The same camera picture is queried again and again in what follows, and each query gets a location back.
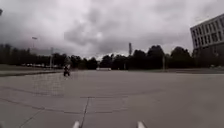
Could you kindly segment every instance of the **curb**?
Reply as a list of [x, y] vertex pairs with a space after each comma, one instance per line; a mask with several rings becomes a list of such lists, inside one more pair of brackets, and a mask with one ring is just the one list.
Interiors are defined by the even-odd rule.
[[38, 74], [53, 74], [60, 73], [61, 71], [52, 71], [52, 72], [32, 72], [32, 73], [8, 73], [0, 74], [0, 77], [10, 77], [10, 76], [27, 76], [27, 75], [38, 75]]

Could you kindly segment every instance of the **person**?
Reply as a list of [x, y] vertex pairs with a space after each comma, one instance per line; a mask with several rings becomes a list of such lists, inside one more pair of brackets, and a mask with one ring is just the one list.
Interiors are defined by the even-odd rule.
[[64, 76], [66, 76], [66, 75], [70, 76], [70, 71], [69, 71], [68, 65], [65, 65], [65, 67], [64, 67]]
[[2, 15], [3, 10], [0, 8], [0, 16]]

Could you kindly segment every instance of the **white building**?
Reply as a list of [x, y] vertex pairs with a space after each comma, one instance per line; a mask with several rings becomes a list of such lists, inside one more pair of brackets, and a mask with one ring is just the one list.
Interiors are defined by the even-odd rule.
[[191, 28], [194, 49], [224, 42], [224, 14]]
[[224, 66], [224, 14], [191, 29], [194, 56], [200, 65]]

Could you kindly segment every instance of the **cloud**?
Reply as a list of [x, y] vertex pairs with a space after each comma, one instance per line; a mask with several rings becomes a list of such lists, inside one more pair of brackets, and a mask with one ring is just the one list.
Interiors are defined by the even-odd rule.
[[223, 4], [222, 0], [0, 0], [4, 10], [0, 39], [86, 57], [125, 53], [129, 42], [134, 49], [160, 44], [166, 52], [175, 46], [192, 51], [190, 27], [222, 14]]

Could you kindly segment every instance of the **asphalt pavement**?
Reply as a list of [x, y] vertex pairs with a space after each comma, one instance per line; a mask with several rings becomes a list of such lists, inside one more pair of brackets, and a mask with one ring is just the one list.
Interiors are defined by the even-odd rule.
[[49, 74], [49, 73], [59, 73], [62, 70], [0, 70], [0, 77], [9, 76], [25, 76], [25, 75], [37, 75], [37, 74]]
[[0, 78], [5, 128], [224, 127], [224, 75], [79, 71]]

